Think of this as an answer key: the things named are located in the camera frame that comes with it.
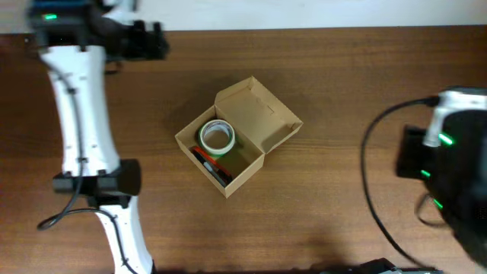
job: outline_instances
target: wooden table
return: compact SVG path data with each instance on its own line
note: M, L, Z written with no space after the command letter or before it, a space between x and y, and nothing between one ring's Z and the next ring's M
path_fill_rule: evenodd
M454 84L487 86L485 27L341 28L173 32L167 61L124 64L106 78L122 158L143 169L140 215L159 269L309 268L386 257L410 266L370 217L358 144L384 108ZM254 75L304 121L262 170L225 199L178 148L174 135L223 88ZM22 36L0 37L0 272L110 273L112 256L94 215L58 212L51 177L62 140L46 71ZM413 207L421 182L395 177L402 127L427 126L430 110L391 116L369 150L371 192L397 241L450 273L474 264L447 230L426 228ZM78 201L77 206L85 206ZM432 218L438 214L432 209Z

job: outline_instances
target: box flap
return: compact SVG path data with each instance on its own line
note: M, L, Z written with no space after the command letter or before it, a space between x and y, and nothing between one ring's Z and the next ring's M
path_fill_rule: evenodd
M262 152L269 153L303 125L254 77L218 92L215 106Z

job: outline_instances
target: cable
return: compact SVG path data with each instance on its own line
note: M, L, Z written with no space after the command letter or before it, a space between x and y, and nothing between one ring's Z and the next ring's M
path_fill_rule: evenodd
M123 69L123 64L122 62L120 62L119 60L117 61L111 61L111 62L115 62L115 69L105 69L105 75L115 75L115 74L119 74L122 69Z
M122 266L125 266L132 274L137 274L137 272L129 265L129 259L126 259L126 257L125 257L125 252L123 251L123 247L122 247L122 240L120 238L120 231L119 231L118 225L115 222L116 217L114 217L110 213L108 213L104 210L100 210L100 209L73 209L73 210L66 212L65 216L76 214L76 213L85 213L85 212L100 213L100 214L103 214L110 219L110 221L112 222L113 228L115 229L116 242L118 243L118 246L119 246L120 256L122 256ZM45 221L50 221L50 220L53 220L56 218L57 218L57 215L54 215L54 216L49 217Z
M416 204L416 207L414 208L414 215L416 218L424 225L427 225L430 228L447 228L448 224L443 222L433 222L433 221L426 221L421 217L421 211L425 207L426 201L429 199L433 199L429 193L425 193L424 195L421 196L419 199L418 203Z
M361 142L361 147L360 147L360 171L361 171L361 178L362 178L362 185L364 187L364 194L365 194L365 199L367 200L368 208L371 211L372 218L374 218L375 222L377 223L377 226L379 229L382 231L386 239L389 241L389 243L394 247L394 249L399 252L399 254L403 255L407 260L409 260L411 263L414 263L417 266L420 267L427 267L424 263L419 262L417 259L414 257L410 256L406 251L404 251L398 243L393 239L393 237L389 234L389 231L384 227L384 224L380 220L379 216L375 212L374 205L372 203L371 199L371 194L369 193L368 189L368 181L367 181L367 168L365 164L365 149L367 147L368 139L371 136L372 131L374 130L375 126L386 116L389 114L400 110L405 107L411 107L415 105L420 105L420 104L425 104L430 107L434 107L438 105L439 103L439 97L428 97L428 98L423 98L423 99L418 99L418 100L410 100L406 101L401 104L397 104L396 106L392 106L388 109L386 109L384 112L379 114L373 121L372 123L368 126L367 130L365 131L364 137Z
M115 230L116 234L116 242L119 247L120 251L120 256L122 257L122 266L125 266L132 274L137 274L137 272L129 265L129 259L125 257L125 252L123 250L122 246L122 240L120 239L120 232L119 228L115 222L116 217L113 217L110 213L105 212L100 209L73 209L71 210L71 207L75 204L76 200L79 197L79 194L81 192L81 185L83 184L83 170L84 170L84 162L86 161L84 158L84 146L83 146L83 132L82 132L82 127L81 127L81 115L79 112L78 108L78 102L76 101L75 93L76 90L69 84L68 79L53 65L49 64L48 62L40 59L40 61L52 72L54 72L58 77L59 80L62 81L62 83L65 85L67 92L69 94L69 98L73 107L73 112L75 113L75 122L76 122L76 133L77 133L77 139L78 139L78 162L79 162L79 174L76 177L75 180L75 192L73 193L71 199L69 200L68 204L66 207L56 215L53 215L43 221L41 221L37 225L37 230L38 231L45 231L55 224L57 224L61 219L63 219L67 215L75 214L75 213L83 213L83 212L93 212L93 213L100 213L102 215L105 215L108 217L112 224L113 228Z
M73 112L75 114L75 122L76 122L76 137L78 140L78 163L79 163L79 174L75 180L75 192L73 193L71 199L69 200L68 204L65 208L56 215L56 218L52 220L44 220L37 225L38 231L45 231L55 224L57 224L61 219L66 216L66 213L71 209L71 207L75 204L76 199L79 197L79 193L81 192L81 185L83 184L83 170L84 170L84 146L83 146L83 135L81 129L81 117L78 108L78 102L76 101L75 93L76 90L69 84L68 79L53 65L50 65L48 62L41 59L41 62L46 65L46 67L51 70L52 72L56 73L59 77L59 80L66 86L67 92L69 94L69 98L71 101L71 105L73 107Z

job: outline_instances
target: cardboard box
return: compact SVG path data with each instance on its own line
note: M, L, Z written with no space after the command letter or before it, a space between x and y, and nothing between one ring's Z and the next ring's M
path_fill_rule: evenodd
M191 153L198 144L199 129L212 119L223 119L235 130L235 146L217 162L226 168L234 180L225 188ZM264 157L303 126L281 101L254 77L248 78L217 93L215 104L176 134L181 150L205 176L229 197L264 164Z

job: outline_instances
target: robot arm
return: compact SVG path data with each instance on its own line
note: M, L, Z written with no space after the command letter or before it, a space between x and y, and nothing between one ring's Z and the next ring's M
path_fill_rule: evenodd
M62 129L64 160L54 190L83 195L104 213L97 215L116 274L155 272L138 219L140 166L119 159L104 94L108 59L163 59L168 51L160 24L146 31L145 22L132 20L134 8L135 0L35 0L28 12L40 58L50 68Z
M425 182L463 249L487 267L487 89L440 94L427 130L406 127L396 172Z

